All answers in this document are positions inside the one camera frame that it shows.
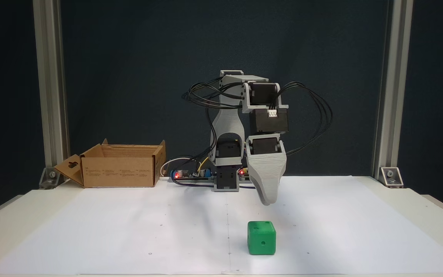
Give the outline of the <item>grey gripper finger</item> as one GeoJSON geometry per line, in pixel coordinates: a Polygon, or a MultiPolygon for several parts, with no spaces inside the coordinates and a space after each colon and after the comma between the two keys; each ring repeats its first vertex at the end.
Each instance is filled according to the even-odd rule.
{"type": "Polygon", "coordinates": [[[286,169],[285,153],[247,154],[250,181],[263,205],[276,203],[281,177],[286,169]]]}

